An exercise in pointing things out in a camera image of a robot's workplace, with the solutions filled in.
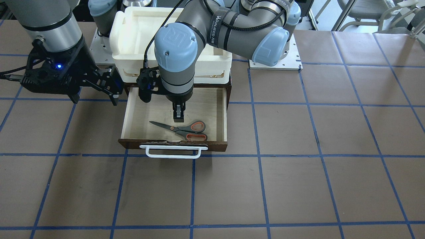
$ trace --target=white mounting plate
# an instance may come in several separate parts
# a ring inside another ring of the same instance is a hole
[[[257,70],[282,70],[282,71],[298,71],[303,68],[301,64],[300,53],[298,52],[298,47],[295,42],[295,37],[292,35],[291,40],[289,40],[290,47],[288,55],[281,59],[275,66],[263,65],[260,63],[255,63],[252,60],[249,60],[249,67],[251,69]]]
[[[108,53],[103,46],[102,38],[97,35],[96,28],[90,45],[90,52],[94,58],[94,62],[96,65],[115,65],[115,61],[112,58],[112,52]]]

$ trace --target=floor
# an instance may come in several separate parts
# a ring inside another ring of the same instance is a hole
[[[425,238],[424,51],[406,36],[295,37],[300,72],[234,57],[228,149],[196,160],[125,150],[125,97],[85,88],[74,105],[1,81],[0,238]],[[29,42],[2,21],[0,71]]]

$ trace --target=wooden drawer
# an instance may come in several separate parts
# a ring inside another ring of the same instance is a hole
[[[184,123],[174,123],[171,102],[165,96],[152,95],[150,103],[139,99],[138,88],[131,88],[121,138],[124,148],[176,149],[173,146],[208,147],[207,151],[224,152],[227,148],[227,94],[225,88],[194,88],[186,102]],[[149,123],[157,121],[173,126],[187,126],[196,120],[205,122],[207,141],[187,141],[170,130]]]

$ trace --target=chair seat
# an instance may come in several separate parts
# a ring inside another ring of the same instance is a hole
[[[348,1],[349,0],[338,0],[338,4],[344,9]],[[357,0],[348,16],[360,19],[380,19],[382,13],[388,9],[385,0]]]

